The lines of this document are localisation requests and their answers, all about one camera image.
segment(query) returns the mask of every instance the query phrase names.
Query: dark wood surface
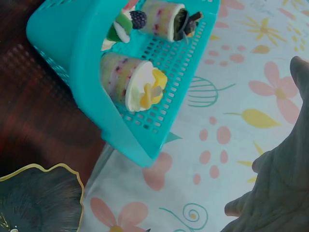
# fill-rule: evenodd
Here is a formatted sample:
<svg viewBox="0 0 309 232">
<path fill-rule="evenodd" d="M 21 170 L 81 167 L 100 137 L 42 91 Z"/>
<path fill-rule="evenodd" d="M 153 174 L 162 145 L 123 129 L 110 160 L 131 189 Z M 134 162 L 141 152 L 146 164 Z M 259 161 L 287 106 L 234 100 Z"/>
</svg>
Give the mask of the dark wood surface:
<svg viewBox="0 0 309 232">
<path fill-rule="evenodd" d="M 26 39 L 27 20 L 41 3 L 0 0 L 0 176 L 64 162 L 85 184 L 104 142 Z"/>
</svg>

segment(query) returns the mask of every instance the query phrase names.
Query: tablecloth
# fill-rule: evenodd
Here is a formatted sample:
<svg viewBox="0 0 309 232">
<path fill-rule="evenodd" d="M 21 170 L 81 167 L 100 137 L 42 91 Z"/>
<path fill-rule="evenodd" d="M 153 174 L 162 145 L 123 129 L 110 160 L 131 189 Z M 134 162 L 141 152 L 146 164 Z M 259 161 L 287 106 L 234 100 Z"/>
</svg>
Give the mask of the tablecloth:
<svg viewBox="0 0 309 232">
<path fill-rule="evenodd" d="M 114 151 L 93 175 L 82 232 L 218 232 L 252 189 L 252 162 L 290 133 L 302 101 L 293 56 L 309 58 L 305 0 L 222 0 L 169 139 L 152 168 Z"/>
</svg>

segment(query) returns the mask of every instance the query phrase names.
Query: pink flower print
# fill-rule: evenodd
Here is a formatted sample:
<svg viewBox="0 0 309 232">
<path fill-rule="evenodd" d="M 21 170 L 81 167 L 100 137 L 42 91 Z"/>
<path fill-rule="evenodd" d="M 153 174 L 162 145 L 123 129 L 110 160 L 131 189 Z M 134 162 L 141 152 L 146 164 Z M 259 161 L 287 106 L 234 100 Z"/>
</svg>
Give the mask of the pink flower print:
<svg viewBox="0 0 309 232">
<path fill-rule="evenodd" d="M 141 202 L 131 202 L 123 207 L 118 223 L 111 209 L 100 198 L 92 198 L 90 205 L 95 217 L 110 228 L 108 232 L 145 232 L 145 229 L 136 226 L 148 215 L 147 206 Z"/>
<path fill-rule="evenodd" d="M 261 96 L 275 95 L 278 108 L 284 119 L 291 124 L 295 124 L 299 115 L 299 109 L 289 98 L 295 97 L 298 89 L 292 77 L 287 76 L 280 79 L 278 66 L 274 62 L 266 63 L 264 74 L 270 86 L 261 81 L 250 81 L 250 89 Z"/>
<path fill-rule="evenodd" d="M 245 9 L 245 6 L 242 3 L 240 3 L 238 0 L 221 0 L 219 17 L 228 16 L 228 10 L 227 10 L 228 7 L 235 9 L 235 10 Z"/>
</svg>

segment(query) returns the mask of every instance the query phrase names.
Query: finger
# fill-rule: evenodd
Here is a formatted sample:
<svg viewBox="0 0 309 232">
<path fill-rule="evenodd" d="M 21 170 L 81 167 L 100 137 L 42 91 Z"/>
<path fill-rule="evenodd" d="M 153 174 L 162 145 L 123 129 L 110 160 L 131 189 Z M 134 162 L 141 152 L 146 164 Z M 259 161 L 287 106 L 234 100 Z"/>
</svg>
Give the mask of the finger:
<svg viewBox="0 0 309 232">
<path fill-rule="evenodd" d="M 252 164 L 252 170 L 255 173 L 259 173 L 260 170 L 262 169 L 262 166 L 264 164 L 265 159 L 267 158 L 267 156 L 269 155 L 269 152 L 265 152 L 264 154 L 262 154 L 259 158 L 257 158 L 253 164 Z"/>
<path fill-rule="evenodd" d="M 298 86 L 297 75 L 303 72 L 309 73 L 309 64 L 302 58 L 295 56 L 291 60 L 290 71 L 295 84 Z"/>
<path fill-rule="evenodd" d="M 233 231 L 235 231 L 235 228 L 237 227 L 238 222 L 239 222 L 238 218 L 234 221 L 231 221 L 230 223 L 228 223 L 227 226 L 225 226 L 223 228 L 223 230 L 221 230 L 221 232 L 233 232 Z"/>
<path fill-rule="evenodd" d="M 239 217 L 242 213 L 242 210 L 245 206 L 248 196 L 251 192 L 247 192 L 242 197 L 237 198 L 236 200 L 227 203 L 224 211 L 227 216 Z"/>
</svg>

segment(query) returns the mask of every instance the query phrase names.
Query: teal swirl print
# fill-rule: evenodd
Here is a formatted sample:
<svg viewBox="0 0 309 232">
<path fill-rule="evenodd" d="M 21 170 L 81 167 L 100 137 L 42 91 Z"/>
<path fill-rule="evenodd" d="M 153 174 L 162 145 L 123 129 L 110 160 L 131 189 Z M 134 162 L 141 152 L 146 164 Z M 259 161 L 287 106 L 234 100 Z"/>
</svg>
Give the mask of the teal swirl print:
<svg viewBox="0 0 309 232">
<path fill-rule="evenodd" d="M 176 229 L 173 232 L 197 232 L 205 228 L 208 222 L 208 212 L 207 210 L 196 203 L 188 203 L 183 207 L 183 218 L 181 220 L 175 213 L 172 211 L 159 208 L 170 214 L 172 214 L 184 227 L 184 229 Z"/>
<path fill-rule="evenodd" d="M 191 82 L 187 94 L 189 101 L 188 106 L 210 107 L 217 102 L 220 91 L 231 88 L 234 85 L 235 84 L 232 84 L 218 89 L 211 81 L 195 76 Z"/>
</svg>

